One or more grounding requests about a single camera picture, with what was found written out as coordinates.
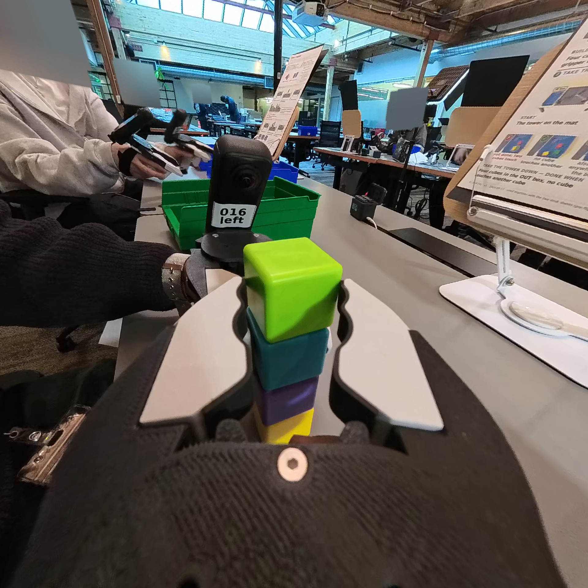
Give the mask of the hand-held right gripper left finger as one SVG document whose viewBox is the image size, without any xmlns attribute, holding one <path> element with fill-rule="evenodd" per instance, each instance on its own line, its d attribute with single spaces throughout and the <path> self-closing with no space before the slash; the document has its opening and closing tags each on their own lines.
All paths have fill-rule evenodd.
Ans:
<svg viewBox="0 0 588 588">
<path fill-rule="evenodd" d="M 226 419 L 239 420 L 254 400 L 247 334 L 246 284 L 232 276 L 176 323 L 139 423 L 187 425 L 197 441 L 214 438 Z"/>
</svg>

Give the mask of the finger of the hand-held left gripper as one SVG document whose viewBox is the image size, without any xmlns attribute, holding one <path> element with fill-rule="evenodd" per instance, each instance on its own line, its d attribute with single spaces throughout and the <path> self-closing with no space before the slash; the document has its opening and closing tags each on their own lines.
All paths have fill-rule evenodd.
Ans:
<svg viewBox="0 0 588 588">
<path fill-rule="evenodd" d="M 225 269 L 205 269 L 205 286 L 207 295 L 239 295 L 243 278 Z"/>
</svg>

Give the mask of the green plastic bin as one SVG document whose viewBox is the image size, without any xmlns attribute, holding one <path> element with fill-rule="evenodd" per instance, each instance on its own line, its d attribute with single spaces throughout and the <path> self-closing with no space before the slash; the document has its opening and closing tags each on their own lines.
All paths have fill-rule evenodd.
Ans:
<svg viewBox="0 0 588 588">
<path fill-rule="evenodd" d="M 171 180 L 162 184 L 162 210 L 181 251 L 196 247 L 203 235 L 208 179 Z M 320 195 L 282 178 L 269 180 L 252 225 L 273 240 L 311 237 Z"/>
</svg>

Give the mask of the lime green magnetic cube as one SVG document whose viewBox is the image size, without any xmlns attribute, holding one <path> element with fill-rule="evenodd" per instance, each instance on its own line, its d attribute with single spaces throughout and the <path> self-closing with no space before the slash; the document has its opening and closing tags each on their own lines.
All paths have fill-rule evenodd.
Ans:
<svg viewBox="0 0 588 588">
<path fill-rule="evenodd" d="M 269 343 L 331 326 L 342 266 L 311 239 L 248 244 L 243 260 L 247 305 Z"/>
</svg>

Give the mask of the teal magnetic cube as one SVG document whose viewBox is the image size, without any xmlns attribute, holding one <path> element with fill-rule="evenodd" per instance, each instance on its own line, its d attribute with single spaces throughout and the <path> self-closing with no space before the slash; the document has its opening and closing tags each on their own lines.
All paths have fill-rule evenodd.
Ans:
<svg viewBox="0 0 588 588">
<path fill-rule="evenodd" d="M 329 347 L 329 327 L 269 343 L 252 311 L 247 308 L 246 313 L 254 368 L 263 390 L 271 392 L 322 373 Z"/>
</svg>

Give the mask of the purple magnetic cube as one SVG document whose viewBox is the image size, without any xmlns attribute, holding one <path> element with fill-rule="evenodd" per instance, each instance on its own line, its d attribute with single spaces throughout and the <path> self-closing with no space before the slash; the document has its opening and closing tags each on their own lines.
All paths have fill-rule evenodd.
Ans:
<svg viewBox="0 0 588 588">
<path fill-rule="evenodd" d="M 265 426 L 282 422 L 314 408 L 319 376 L 266 390 L 254 374 L 255 404 Z"/>
</svg>

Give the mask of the yellow magnetic cube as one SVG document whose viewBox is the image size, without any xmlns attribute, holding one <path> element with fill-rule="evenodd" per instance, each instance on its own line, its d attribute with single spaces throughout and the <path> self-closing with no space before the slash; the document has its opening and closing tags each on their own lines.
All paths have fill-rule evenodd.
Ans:
<svg viewBox="0 0 588 588">
<path fill-rule="evenodd" d="M 256 430 L 262 442 L 271 444 L 288 444 L 293 436 L 309 436 L 314 415 L 314 408 L 300 413 L 289 419 L 279 421 L 275 424 L 265 425 L 262 423 L 261 414 L 257 405 L 253 404 L 254 421 Z"/>
</svg>

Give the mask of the blue plastic bin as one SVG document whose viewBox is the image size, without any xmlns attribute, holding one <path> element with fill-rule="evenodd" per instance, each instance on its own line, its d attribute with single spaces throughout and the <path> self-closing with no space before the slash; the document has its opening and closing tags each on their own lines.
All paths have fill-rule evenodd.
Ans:
<svg viewBox="0 0 588 588">
<path fill-rule="evenodd" d="M 207 178 L 210 179 L 211 172 L 212 172 L 212 161 L 200 162 L 199 168 L 201 171 L 206 172 Z M 283 180 L 287 180 L 292 183 L 297 183 L 298 174 L 299 174 L 299 169 L 297 167 L 292 166 L 289 163 L 286 163 L 283 161 L 278 161 L 276 163 L 273 163 L 272 170 L 269 174 L 268 180 L 274 180 L 275 178 L 281 178 Z"/>
</svg>

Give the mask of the printed instruction board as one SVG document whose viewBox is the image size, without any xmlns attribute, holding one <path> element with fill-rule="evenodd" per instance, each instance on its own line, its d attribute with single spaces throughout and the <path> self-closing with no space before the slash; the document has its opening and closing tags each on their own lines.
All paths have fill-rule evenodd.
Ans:
<svg viewBox="0 0 588 588">
<path fill-rule="evenodd" d="M 448 197 L 484 195 L 587 220 L 587 20 Z"/>
<path fill-rule="evenodd" d="M 324 45 L 294 54 L 282 74 L 255 139 L 266 145 L 277 161 L 298 119 L 298 101 L 318 65 L 327 55 Z"/>
</svg>

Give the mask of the wooden background desk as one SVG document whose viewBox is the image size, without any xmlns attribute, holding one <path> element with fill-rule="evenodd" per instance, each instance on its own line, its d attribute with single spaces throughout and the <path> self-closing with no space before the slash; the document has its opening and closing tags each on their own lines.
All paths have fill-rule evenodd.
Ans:
<svg viewBox="0 0 588 588">
<path fill-rule="evenodd" d="M 457 166 L 421 164 L 403 164 L 391 156 L 380 158 L 362 156 L 355 152 L 344 152 L 339 148 L 315 148 L 315 152 L 327 157 L 327 162 L 336 168 L 333 188 L 339 189 L 342 171 L 346 168 L 366 172 L 369 166 L 385 166 L 398 169 L 387 186 L 385 206 L 404 214 L 408 209 L 408 200 L 414 187 L 429 189 L 429 220 L 434 228 L 441 229 L 445 223 L 443 195 L 449 181 L 459 171 Z"/>
</svg>

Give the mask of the white tablet stand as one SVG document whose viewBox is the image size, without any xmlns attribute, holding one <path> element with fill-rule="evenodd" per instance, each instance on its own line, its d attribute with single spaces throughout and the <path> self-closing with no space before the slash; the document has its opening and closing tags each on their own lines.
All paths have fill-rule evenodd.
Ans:
<svg viewBox="0 0 588 588">
<path fill-rule="evenodd" d="M 587 317 L 515 282 L 510 243 L 587 264 L 587 221 L 474 192 L 467 217 L 495 236 L 497 273 L 441 286 L 443 298 L 587 388 Z"/>
</svg>

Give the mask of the cardboard board on stand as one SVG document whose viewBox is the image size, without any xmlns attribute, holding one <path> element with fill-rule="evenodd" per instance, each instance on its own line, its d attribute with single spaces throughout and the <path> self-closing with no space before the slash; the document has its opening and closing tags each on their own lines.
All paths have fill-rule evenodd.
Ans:
<svg viewBox="0 0 588 588">
<path fill-rule="evenodd" d="M 449 117 L 445 145 L 475 145 L 501 107 L 457 107 Z"/>
<path fill-rule="evenodd" d="M 360 110 L 342 111 L 343 153 L 358 152 L 362 148 L 364 136 L 362 114 Z"/>
</svg>

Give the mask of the black ceiling pole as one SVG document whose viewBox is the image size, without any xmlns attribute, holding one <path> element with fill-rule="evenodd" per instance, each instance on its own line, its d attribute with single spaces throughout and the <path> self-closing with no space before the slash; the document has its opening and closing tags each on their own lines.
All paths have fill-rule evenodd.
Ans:
<svg viewBox="0 0 588 588">
<path fill-rule="evenodd" d="M 283 1 L 274 1 L 273 5 L 273 90 L 276 92 L 282 77 Z"/>
</svg>

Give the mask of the white ceiling projector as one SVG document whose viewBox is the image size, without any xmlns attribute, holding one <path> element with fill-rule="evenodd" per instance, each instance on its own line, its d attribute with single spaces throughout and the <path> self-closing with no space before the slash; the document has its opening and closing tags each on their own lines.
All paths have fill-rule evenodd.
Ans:
<svg viewBox="0 0 588 588">
<path fill-rule="evenodd" d="M 292 21 L 299 26 L 328 24 L 328 8 L 323 1 L 299 1 L 293 7 Z"/>
</svg>

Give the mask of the large black monitor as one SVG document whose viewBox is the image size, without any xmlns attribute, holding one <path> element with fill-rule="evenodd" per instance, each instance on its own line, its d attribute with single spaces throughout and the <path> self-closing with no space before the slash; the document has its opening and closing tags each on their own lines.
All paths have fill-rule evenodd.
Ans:
<svg viewBox="0 0 588 588">
<path fill-rule="evenodd" d="M 470 62 L 462 107 L 502 107 L 525 72 L 529 55 Z"/>
</svg>

